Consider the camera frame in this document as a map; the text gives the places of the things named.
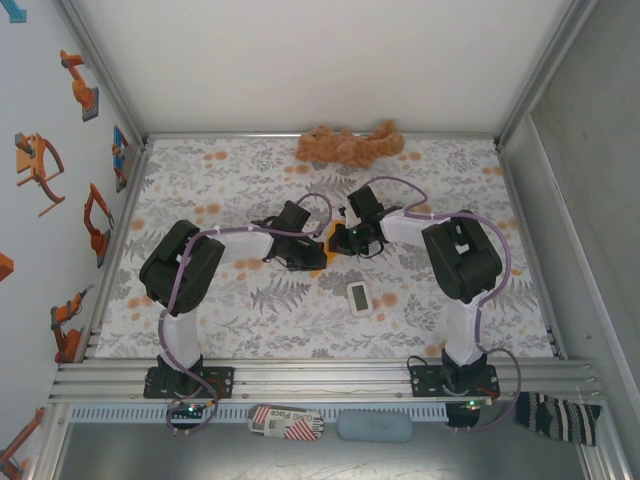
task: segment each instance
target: floral tablecloth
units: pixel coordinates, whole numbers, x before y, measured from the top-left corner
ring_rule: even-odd
[[[145,296],[140,267],[177,220],[201,227],[240,226],[277,215],[307,192],[337,207],[377,175],[411,180],[429,194],[423,212],[469,209],[495,222],[513,253],[508,288],[483,315],[483,343],[518,356],[552,355],[534,285],[493,144],[489,140],[407,139],[404,153],[369,170],[302,163],[295,138],[158,140],[153,145],[129,226],[96,355],[155,357],[161,307]],[[407,205],[416,193],[397,183],[374,184],[385,206]],[[321,201],[305,207],[318,219]],[[494,245],[499,246],[495,237]],[[346,285],[364,280],[374,298],[370,317],[349,310]],[[447,301],[425,250],[387,245],[366,260],[337,257],[319,276],[288,272],[277,262],[247,259],[223,265],[198,309],[205,357],[406,358],[437,356],[446,342]]]

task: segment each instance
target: digital display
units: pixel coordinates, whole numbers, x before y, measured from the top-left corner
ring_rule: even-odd
[[[367,296],[364,293],[364,287],[362,285],[356,285],[351,291],[353,292],[353,300],[356,303],[356,310],[361,311],[369,308]]]

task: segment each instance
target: black mounting plate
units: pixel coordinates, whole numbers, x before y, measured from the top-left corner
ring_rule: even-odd
[[[234,374],[232,367],[201,367],[200,373],[201,377],[216,390],[218,398],[231,398]],[[157,386],[163,385],[163,378],[163,371],[160,367],[151,367],[149,369],[144,385],[144,398],[177,398],[174,392],[169,392]],[[198,398],[211,398],[211,393],[202,389],[197,395],[190,397],[189,400]]]
[[[471,388],[465,394],[460,395],[451,395],[451,392],[445,390],[442,365],[429,365],[428,367],[412,365],[409,367],[409,375],[411,376],[411,392],[414,397],[450,397],[449,401],[455,401],[456,398],[497,398],[500,396],[498,376],[493,365],[487,365],[478,377],[477,385],[482,388]]]

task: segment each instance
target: orange plush toy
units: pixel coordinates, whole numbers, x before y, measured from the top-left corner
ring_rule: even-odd
[[[404,149],[404,137],[392,120],[382,122],[368,137],[358,137],[344,128],[336,134],[320,125],[300,136],[296,158],[303,162],[338,162],[369,168],[376,158],[393,157]]]

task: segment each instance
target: small white device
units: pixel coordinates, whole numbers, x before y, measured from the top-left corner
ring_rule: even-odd
[[[373,313],[373,302],[366,283],[353,282],[347,285],[347,297],[354,316],[366,317]]]

